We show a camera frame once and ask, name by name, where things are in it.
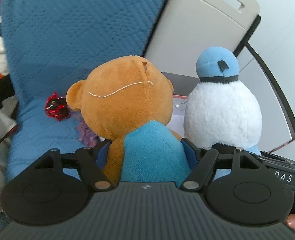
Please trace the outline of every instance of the gray gripper base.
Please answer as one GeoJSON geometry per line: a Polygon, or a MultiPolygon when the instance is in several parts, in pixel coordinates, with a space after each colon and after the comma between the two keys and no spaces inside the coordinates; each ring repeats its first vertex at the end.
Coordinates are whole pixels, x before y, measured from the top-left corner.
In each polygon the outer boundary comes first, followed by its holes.
{"type": "Polygon", "coordinates": [[[82,212],[63,223],[30,227],[11,222],[0,232],[0,240],[108,239],[289,240],[295,232],[283,223],[231,224],[213,214],[197,193],[180,191],[174,183],[130,182],[94,194],[82,212]]]}

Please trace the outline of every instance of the light blue hat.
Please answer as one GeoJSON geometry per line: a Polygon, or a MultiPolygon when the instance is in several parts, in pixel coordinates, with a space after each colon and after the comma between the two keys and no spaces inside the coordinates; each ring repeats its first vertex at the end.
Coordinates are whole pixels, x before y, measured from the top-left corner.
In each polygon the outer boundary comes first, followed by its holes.
{"type": "Polygon", "coordinates": [[[196,73],[201,82],[230,83],[238,80],[240,67],[228,49],[210,47],[199,56],[196,73]]]}

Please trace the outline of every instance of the red ornament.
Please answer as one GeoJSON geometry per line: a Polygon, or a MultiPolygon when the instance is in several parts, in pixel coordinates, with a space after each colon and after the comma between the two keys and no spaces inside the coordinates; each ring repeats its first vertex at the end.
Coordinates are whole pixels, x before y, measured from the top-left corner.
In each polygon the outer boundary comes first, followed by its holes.
{"type": "Polygon", "coordinates": [[[45,112],[47,116],[54,117],[58,121],[62,121],[70,117],[70,111],[68,109],[66,99],[64,97],[58,98],[56,92],[47,99],[45,112]]]}

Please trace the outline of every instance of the purple fuzzy object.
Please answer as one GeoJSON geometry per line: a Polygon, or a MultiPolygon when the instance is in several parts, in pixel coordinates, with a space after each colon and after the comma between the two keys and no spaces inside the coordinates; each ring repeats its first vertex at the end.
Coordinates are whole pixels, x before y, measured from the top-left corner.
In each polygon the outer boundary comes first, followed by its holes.
{"type": "Polygon", "coordinates": [[[74,118],[80,121],[80,124],[77,126],[77,130],[80,133],[79,141],[83,142],[86,146],[94,147],[98,143],[98,136],[88,127],[80,112],[72,110],[70,112],[74,118]]]}

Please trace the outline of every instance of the white fluffy body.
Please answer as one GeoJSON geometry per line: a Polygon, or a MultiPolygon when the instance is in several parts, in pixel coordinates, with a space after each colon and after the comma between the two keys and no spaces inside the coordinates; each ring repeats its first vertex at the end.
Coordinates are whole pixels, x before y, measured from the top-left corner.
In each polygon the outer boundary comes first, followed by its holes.
{"type": "Polygon", "coordinates": [[[188,97],[185,136],[197,147],[221,143],[247,149],[261,137],[262,115],[255,96],[241,82],[202,82],[188,97]]]}

